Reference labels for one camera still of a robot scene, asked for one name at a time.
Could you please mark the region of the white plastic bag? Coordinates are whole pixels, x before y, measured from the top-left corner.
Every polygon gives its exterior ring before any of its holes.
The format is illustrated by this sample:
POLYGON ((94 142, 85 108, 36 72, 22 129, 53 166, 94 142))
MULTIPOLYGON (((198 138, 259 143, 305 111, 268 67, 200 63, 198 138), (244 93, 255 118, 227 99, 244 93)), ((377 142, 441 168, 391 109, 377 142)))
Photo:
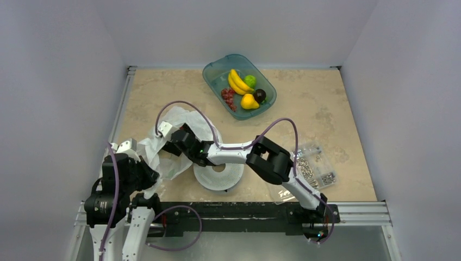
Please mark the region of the white plastic bag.
MULTIPOLYGON (((200 141, 212 141, 215 133, 219 142, 222 141, 221 133, 212 122, 209 126, 205 119, 197 111, 189 111, 179 106, 172 107, 159 120, 161 126, 164 122, 176 128, 187 125, 200 141)), ((160 187, 163 181, 172 180, 186 171, 193 162, 170 140, 155 135, 152 128, 148 137, 139 141, 136 149, 137 154, 144 159, 148 166, 159 174, 158 184, 160 187)))

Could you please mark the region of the red fake grape bunch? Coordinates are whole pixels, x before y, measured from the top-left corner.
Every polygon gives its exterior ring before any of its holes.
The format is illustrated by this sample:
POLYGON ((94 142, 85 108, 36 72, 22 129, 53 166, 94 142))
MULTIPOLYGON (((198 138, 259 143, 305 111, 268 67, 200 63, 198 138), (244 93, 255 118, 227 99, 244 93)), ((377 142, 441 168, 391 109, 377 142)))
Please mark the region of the red fake grape bunch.
POLYGON ((221 91, 221 97, 226 103, 226 105, 228 105, 231 111, 236 112, 236 105, 234 104, 234 99, 233 99, 234 94, 235 94, 235 91, 233 89, 223 89, 221 91))

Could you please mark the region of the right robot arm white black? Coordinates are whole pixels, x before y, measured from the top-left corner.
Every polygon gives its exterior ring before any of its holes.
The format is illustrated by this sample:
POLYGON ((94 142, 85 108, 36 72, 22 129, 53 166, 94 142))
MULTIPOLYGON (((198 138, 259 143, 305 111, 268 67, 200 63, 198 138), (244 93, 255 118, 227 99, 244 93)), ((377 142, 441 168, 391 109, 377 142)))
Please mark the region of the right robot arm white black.
POLYGON ((319 221, 327 213, 327 198, 297 173, 296 159, 263 135, 242 144, 220 145, 214 141, 202 141, 186 127, 175 127, 165 121, 157 132, 168 145, 173 146, 171 153, 177 156, 183 154, 201 167, 222 164, 249 166, 265 182, 288 190, 312 221, 319 221))

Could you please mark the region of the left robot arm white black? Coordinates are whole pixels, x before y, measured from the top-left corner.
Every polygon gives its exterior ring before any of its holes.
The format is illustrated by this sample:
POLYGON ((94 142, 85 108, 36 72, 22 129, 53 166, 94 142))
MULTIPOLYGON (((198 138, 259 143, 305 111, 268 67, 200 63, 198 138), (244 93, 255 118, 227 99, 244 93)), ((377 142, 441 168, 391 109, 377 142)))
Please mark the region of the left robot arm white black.
POLYGON ((102 177, 84 202, 95 260, 139 260, 151 223, 162 207, 158 194, 148 192, 159 174, 143 158, 126 153, 107 156, 102 177))

